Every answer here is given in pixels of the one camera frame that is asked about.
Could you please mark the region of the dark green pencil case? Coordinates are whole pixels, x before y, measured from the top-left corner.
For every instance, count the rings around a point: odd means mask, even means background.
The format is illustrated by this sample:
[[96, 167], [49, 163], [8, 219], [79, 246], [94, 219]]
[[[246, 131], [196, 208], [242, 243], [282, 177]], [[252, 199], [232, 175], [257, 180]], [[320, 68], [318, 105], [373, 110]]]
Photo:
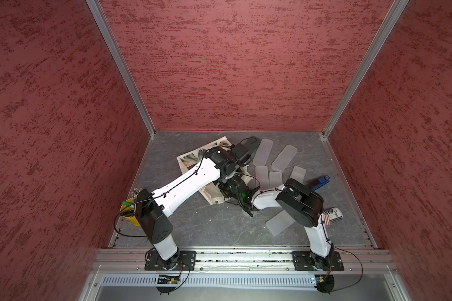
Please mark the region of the dark green pencil case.
[[256, 136], [248, 137], [242, 141], [242, 144], [246, 147], [248, 153], [253, 157], [261, 144], [261, 139]]

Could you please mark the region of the cream canvas tote bag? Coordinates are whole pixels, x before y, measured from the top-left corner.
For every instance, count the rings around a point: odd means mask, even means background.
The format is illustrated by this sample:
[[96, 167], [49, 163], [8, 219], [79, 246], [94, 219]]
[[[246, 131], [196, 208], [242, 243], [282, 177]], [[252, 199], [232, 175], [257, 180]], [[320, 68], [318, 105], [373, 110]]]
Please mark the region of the cream canvas tote bag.
[[[198, 177], [201, 179], [211, 179], [212, 176], [219, 175], [220, 171], [215, 168], [215, 164], [208, 158], [203, 159], [203, 156], [206, 151], [211, 148], [221, 147], [222, 149], [227, 150], [231, 146], [232, 143], [226, 136], [223, 136], [213, 142], [179, 155], [176, 160], [179, 164], [181, 173], [189, 176], [190, 171], [196, 171], [199, 168], [200, 170], [198, 171]], [[198, 190], [198, 192], [210, 205], [222, 204], [225, 202], [224, 196], [220, 192], [219, 188], [213, 184], [213, 182], [214, 180], [209, 182], [207, 185], [204, 185]]]

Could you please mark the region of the frosted translucent pencil case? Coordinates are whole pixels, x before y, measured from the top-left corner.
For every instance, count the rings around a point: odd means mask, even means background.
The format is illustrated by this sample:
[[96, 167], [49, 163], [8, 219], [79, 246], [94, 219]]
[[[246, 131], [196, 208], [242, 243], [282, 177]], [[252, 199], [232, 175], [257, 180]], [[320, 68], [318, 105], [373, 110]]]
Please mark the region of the frosted translucent pencil case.
[[297, 154], [297, 148], [292, 145], [286, 145], [285, 148], [279, 153], [276, 159], [273, 161], [271, 168], [275, 172], [282, 173], [286, 170], [290, 162]]

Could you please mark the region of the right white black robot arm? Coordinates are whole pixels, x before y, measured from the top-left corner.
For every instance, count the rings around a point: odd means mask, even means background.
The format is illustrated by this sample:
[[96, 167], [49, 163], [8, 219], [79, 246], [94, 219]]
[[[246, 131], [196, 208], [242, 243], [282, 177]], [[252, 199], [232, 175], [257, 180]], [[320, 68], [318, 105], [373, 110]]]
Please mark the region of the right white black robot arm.
[[310, 242], [309, 263], [315, 270], [329, 271], [335, 247], [324, 225], [324, 199], [311, 188], [295, 179], [288, 179], [277, 188], [249, 188], [240, 176], [226, 182], [216, 181], [223, 196], [235, 199], [239, 207], [253, 217], [256, 211], [281, 207], [296, 223], [304, 227]]

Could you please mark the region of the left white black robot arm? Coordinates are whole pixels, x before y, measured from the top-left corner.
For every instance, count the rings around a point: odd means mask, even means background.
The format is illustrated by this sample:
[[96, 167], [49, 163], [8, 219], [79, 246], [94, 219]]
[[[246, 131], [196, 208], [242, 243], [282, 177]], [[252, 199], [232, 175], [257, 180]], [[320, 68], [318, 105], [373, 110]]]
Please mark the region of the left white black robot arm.
[[252, 197], [258, 188], [247, 186], [242, 179], [242, 168], [252, 160], [259, 144], [258, 138], [249, 137], [228, 148], [209, 148], [187, 173], [151, 193], [147, 189], [138, 193], [134, 203], [135, 217], [168, 269], [178, 262], [180, 255], [169, 217], [206, 185], [214, 184], [224, 198], [236, 200], [244, 212], [253, 216]]

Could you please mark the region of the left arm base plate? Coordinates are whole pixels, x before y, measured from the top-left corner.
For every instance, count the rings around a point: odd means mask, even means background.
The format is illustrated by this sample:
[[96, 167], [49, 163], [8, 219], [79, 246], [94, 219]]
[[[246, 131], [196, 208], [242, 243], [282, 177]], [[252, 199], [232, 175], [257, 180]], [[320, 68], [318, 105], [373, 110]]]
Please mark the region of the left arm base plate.
[[155, 249], [150, 249], [144, 256], [145, 271], [186, 271], [195, 269], [197, 253], [195, 251], [178, 251], [170, 259], [163, 260]]

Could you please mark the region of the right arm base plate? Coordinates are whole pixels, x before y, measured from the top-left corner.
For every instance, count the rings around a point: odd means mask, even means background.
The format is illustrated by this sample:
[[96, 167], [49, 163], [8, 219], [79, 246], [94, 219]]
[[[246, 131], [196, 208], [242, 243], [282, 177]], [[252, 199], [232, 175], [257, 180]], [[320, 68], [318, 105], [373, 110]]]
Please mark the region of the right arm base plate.
[[338, 252], [326, 258], [308, 252], [292, 252], [292, 261], [297, 272], [343, 272], [345, 267]]

